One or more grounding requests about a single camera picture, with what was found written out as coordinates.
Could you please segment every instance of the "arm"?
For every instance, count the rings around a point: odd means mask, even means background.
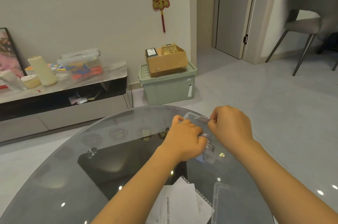
[[[219,106],[210,130],[255,181],[279,224],[338,223],[338,214],[280,166],[253,139],[250,119],[237,108]]]
[[[92,224],[145,223],[170,172],[181,161],[199,156],[207,143],[203,133],[177,115],[166,139],[148,162],[96,216]]]

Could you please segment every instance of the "gray door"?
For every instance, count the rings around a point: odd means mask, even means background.
[[[215,0],[213,47],[238,59],[247,41],[252,0]]]

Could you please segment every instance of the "green storage bin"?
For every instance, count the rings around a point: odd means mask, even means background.
[[[147,65],[141,65],[139,79],[149,105],[162,105],[194,98],[197,68],[189,62],[185,72],[150,77]]]

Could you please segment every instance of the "plastic storage box lid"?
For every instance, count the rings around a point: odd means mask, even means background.
[[[197,68],[192,63],[190,62],[188,63],[189,65],[186,67],[186,70],[184,72],[164,75],[160,77],[151,77],[148,65],[141,65],[139,69],[140,83],[147,84],[147,83],[152,83],[152,82],[157,82],[157,81],[167,81],[171,79],[196,75]]]
[[[87,49],[83,51],[63,54],[57,60],[57,63],[62,65],[65,63],[69,63],[69,62],[83,61],[86,58],[99,57],[100,55],[101,55],[101,51],[99,49]]]
[[[233,186],[216,183],[214,186],[213,209],[211,224],[260,224],[257,212],[252,209],[255,200]]]

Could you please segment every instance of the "cream cylindrical bottle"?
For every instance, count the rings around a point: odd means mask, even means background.
[[[44,86],[51,86],[57,83],[56,75],[47,66],[42,56],[33,56],[28,59],[28,62]]]

